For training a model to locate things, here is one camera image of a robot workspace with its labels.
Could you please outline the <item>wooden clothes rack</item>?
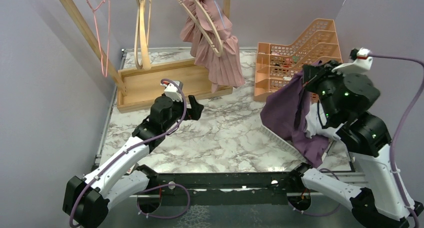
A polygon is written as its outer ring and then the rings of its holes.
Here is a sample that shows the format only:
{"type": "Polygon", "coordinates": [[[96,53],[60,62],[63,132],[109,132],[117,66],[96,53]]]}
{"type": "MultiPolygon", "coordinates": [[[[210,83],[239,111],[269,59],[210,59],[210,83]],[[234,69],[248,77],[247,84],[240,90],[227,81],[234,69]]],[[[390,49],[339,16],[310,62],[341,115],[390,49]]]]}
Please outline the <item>wooden clothes rack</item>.
{"type": "Polygon", "coordinates": [[[114,80],[118,88],[117,108],[121,113],[150,107],[164,91],[164,87],[159,84],[162,78],[181,81],[184,93],[194,95],[199,100],[232,94],[233,88],[230,86],[219,86],[212,93],[207,70],[195,65],[194,59],[151,64],[151,69],[147,71],[136,69],[135,66],[117,71],[109,60],[109,52],[102,49],[98,33],[92,32],[74,1],[59,1],[98,57],[103,75],[109,75],[114,80]]]}

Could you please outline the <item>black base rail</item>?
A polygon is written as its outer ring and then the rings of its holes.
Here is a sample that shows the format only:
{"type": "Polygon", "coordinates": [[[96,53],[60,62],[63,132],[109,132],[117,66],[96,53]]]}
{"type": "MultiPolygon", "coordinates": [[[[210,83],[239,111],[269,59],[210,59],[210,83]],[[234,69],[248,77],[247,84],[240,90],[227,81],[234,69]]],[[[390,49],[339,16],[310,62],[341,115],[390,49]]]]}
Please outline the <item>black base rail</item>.
{"type": "Polygon", "coordinates": [[[137,205],[144,212],[160,206],[292,205],[307,210],[311,193],[291,172],[157,173],[146,165],[147,192],[138,192],[137,205]]]}

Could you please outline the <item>purple garment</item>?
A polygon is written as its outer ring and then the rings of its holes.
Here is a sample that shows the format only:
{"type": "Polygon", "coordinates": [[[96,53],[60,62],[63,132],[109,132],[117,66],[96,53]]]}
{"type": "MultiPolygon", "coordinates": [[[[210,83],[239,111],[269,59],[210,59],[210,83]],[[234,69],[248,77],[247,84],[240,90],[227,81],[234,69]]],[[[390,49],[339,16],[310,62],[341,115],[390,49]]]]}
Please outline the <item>purple garment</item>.
{"type": "Polygon", "coordinates": [[[305,133],[306,116],[311,106],[311,93],[303,87],[303,71],[294,75],[291,81],[280,90],[267,97],[260,113],[262,124],[286,141],[317,168],[329,146],[329,138],[305,133]]]}

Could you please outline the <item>pink pleated skirt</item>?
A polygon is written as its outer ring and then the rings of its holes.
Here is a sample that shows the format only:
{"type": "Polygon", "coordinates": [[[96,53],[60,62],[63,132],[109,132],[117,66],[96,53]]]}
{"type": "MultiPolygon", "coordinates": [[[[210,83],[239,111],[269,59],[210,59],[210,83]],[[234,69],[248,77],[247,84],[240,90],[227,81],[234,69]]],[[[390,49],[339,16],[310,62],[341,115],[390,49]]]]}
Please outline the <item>pink pleated skirt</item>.
{"type": "Polygon", "coordinates": [[[233,24],[216,0],[178,0],[188,18],[180,32],[191,43],[194,64],[208,70],[211,92],[219,86],[238,88],[244,85],[238,38],[233,24]]]}

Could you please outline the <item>wooden hanger left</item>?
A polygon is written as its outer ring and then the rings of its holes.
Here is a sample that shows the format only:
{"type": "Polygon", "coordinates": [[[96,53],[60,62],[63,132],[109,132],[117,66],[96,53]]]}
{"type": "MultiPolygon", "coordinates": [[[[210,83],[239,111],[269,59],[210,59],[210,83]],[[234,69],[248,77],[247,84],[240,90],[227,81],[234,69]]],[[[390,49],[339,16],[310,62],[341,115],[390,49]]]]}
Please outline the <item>wooden hanger left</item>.
{"type": "Polygon", "coordinates": [[[136,69],[150,70],[149,37],[151,27],[152,0],[135,0],[137,16],[134,35],[134,61],[136,69]]]}

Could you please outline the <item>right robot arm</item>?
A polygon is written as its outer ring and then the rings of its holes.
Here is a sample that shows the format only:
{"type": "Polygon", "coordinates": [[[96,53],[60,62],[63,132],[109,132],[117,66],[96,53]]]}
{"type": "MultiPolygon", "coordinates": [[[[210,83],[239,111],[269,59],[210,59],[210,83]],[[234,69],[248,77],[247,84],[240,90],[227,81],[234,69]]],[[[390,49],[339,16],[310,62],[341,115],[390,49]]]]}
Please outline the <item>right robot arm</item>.
{"type": "Polygon", "coordinates": [[[394,144],[386,124],[369,113],[380,91],[364,74],[334,72],[337,61],[302,67],[303,87],[319,96],[325,127],[337,135],[355,157],[367,180],[366,187],[349,185],[307,165],[289,177],[289,187],[314,190],[351,211],[366,228],[407,228],[408,217],[417,217],[423,204],[413,200],[396,180],[400,177],[390,157],[394,144]]]}

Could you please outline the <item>white laundry basket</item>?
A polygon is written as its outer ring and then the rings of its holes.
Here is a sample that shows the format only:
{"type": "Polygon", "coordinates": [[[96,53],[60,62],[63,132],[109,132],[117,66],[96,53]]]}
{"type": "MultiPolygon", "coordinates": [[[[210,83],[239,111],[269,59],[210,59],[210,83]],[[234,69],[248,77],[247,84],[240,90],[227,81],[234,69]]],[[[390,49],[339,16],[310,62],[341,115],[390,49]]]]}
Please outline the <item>white laundry basket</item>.
{"type": "MultiPolygon", "coordinates": [[[[280,148],[286,152],[291,153],[296,158],[300,159],[302,162],[310,163],[307,158],[305,158],[301,152],[299,152],[290,142],[287,142],[286,140],[280,138],[277,134],[272,132],[270,129],[268,129],[266,126],[261,125],[261,131],[269,137],[270,140],[276,142],[280,148]]],[[[321,163],[324,161],[325,157],[327,156],[329,150],[334,144],[334,140],[329,140],[328,147],[323,152],[322,156],[319,158],[321,160],[321,163]]]]}

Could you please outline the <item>white garment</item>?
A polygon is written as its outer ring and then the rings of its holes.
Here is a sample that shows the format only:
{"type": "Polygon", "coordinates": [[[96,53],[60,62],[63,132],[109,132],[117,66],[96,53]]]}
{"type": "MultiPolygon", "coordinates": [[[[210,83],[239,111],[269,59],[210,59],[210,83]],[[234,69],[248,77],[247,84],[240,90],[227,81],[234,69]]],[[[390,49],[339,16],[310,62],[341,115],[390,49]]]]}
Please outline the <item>white garment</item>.
{"type": "Polygon", "coordinates": [[[332,140],[340,141],[341,138],[337,135],[337,131],[342,125],[337,128],[329,127],[323,128],[323,124],[327,121],[327,118],[324,114],[322,105],[318,103],[313,103],[309,107],[309,112],[305,117],[306,126],[304,128],[304,133],[307,138],[312,138],[316,135],[321,135],[332,140]]]}

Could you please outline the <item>blue wire hanger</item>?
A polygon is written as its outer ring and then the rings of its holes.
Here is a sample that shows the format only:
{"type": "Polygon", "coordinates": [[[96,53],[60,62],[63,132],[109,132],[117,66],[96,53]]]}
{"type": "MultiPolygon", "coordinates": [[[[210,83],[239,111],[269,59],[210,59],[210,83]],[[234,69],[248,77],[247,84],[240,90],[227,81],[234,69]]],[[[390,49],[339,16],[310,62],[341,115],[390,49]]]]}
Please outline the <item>blue wire hanger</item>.
{"type": "Polygon", "coordinates": [[[215,6],[216,6],[216,8],[217,8],[217,10],[218,10],[218,14],[219,14],[219,17],[220,17],[220,20],[221,20],[222,26],[223,26],[223,28],[224,28],[224,29],[226,29],[226,25],[225,25],[225,22],[224,22],[224,19],[223,19],[223,15],[222,15],[222,12],[221,12],[221,8],[219,7],[219,5],[218,5],[218,3],[216,2],[216,0],[213,0],[213,2],[214,2],[215,6]]]}

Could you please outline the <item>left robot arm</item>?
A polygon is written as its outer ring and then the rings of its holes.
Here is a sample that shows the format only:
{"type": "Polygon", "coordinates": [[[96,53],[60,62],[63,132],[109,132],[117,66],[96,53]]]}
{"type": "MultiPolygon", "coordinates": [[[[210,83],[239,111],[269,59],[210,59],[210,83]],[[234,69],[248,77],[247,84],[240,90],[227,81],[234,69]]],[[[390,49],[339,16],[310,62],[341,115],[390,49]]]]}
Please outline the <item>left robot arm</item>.
{"type": "Polygon", "coordinates": [[[69,215],[71,228],[97,228],[109,210],[130,195],[157,188],[154,175],[128,170],[149,155],[182,121],[199,120],[204,106],[193,95],[173,101],[162,95],[155,99],[150,114],[133,130],[125,144],[106,162],[82,178],[66,184],[62,210],[69,215]]]}

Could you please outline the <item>wooden hanger right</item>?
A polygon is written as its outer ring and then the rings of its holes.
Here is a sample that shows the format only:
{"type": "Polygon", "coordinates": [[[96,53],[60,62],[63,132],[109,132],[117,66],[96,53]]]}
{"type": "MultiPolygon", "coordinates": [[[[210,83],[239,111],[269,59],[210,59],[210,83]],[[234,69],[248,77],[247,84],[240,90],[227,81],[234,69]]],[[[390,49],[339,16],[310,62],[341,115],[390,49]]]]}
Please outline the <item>wooden hanger right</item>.
{"type": "Polygon", "coordinates": [[[199,16],[195,17],[193,15],[193,13],[189,10],[189,8],[183,3],[183,0],[177,0],[177,1],[186,10],[188,16],[192,19],[194,24],[199,28],[199,30],[203,34],[204,38],[206,39],[206,41],[208,42],[208,44],[212,48],[214,54],[217,57],[221,57],[223,50],[224,50],[223,49],[223,42],[221,40],[221,37],[219,36],[219,33],[218,33],[216,26],[214,25],[211,17],[208,15],[207,11],[203,7],[203,5],[200,3],[200,1],[199,0],[192,0],[194,2],[194,4],[196,5],[196,8],[200,9],[201,14],[203,14],[203,18],[206,20],[207,24],[209,25],[211,32],[214,34],[215,38],[217,39],[216,40],[217,45],[215,45],[215,43],[213,42],[211,37],[208,35],[207,31],[205,30],[206,26],[202,25],[200,17],[199,16]]]}

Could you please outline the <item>orange plastic file organizer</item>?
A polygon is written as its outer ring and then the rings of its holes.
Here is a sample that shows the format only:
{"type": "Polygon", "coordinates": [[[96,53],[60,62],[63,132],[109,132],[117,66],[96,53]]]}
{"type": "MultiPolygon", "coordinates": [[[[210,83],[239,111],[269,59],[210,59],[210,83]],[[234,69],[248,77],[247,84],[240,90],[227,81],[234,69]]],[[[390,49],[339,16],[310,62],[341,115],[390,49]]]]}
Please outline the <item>orange plastic file organizer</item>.
{"type": "Polygon", "coordinates": [[[259,42],[256,51],[253,99],[266,98],[287,85],[304,64],[342,62],[333,19],[317,18],[289,45],[259,42]]]}

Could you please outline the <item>wooden hanger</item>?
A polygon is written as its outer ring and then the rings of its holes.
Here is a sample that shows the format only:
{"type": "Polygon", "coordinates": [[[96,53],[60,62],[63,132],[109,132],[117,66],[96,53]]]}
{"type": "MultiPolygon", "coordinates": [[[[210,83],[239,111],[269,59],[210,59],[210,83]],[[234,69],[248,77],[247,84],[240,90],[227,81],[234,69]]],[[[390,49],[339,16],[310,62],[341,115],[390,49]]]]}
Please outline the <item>wooden hanger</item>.
{"type": "Polygon", "coordinates": [[[151,27],[152,0],[135,0],[137,16],[134,35],[134,61],[136,69],[150,70],[149,37],[151,27]]]}
{"type": "Polygon", "coordinates": [[[211,17],[208,15],[207,11],[203,7],[203,5],[200,3],[200,1],[199,0],[192,0],[194,2],[194,4],[196,5],[196,8],[200,9],[201,14],[203,14],[203,18],[206,20],[207,24],[209,25],[211,32],[214,34],[215,38],[217,39],[216,40],[217,45],[215,45],[215,43],[213,42],[211,37],[208,35],[207,31],[205,30],[206,26],[202,25],[200,17],[199,16],[195,17],[193,15],[193,13],[189,10],[189,8],[183,3],[183,0],[177,0],[177,1],[186,10],[188,16],[192,19],[194,24],[199,28],[199,30],[203,34],[204,38],[206,39],[206,41],[208,42],[208,44],[212,48],[214,54],[217,57],[221,57],[223,50],[224,50],[223,49],[223,42],[221,40],[221,37],[219,36],[219,33],[218,33],[216,26],[214,25],[211,17]]]}

